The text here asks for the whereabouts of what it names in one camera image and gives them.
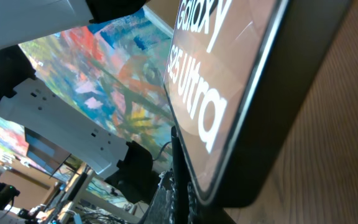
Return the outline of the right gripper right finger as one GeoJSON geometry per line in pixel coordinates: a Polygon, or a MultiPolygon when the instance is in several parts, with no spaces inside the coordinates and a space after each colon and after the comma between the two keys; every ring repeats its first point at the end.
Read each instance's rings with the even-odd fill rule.
{"type": "Polygon", "coordinates": [[[222,208],[206,207],[200,204],[191,182],[187,185],[187,192],[188,224],[236,224],[222,208]]]}

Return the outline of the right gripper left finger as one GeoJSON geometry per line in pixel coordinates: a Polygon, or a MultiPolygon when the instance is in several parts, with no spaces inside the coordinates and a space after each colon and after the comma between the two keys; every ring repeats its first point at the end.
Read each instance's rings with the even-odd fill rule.
{"type": "Polygon", "coordinates": [[[160,175],[157,191],[138,224],[174,224],[175,222],[175,181],[173,171],[168,170],[160,175]]]}

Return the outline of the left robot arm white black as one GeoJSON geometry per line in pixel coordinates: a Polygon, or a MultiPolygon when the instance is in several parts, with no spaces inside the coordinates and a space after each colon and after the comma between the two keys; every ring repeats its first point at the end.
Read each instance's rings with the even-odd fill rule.
{"type": "Polygon", "coordinates": [[[35,75],[20,44],[131,15],[143,1],[0,1],[0,117],[87,163],[131,203],[150,203],[159,177],[151,153],[98,126],[35,75]]]}

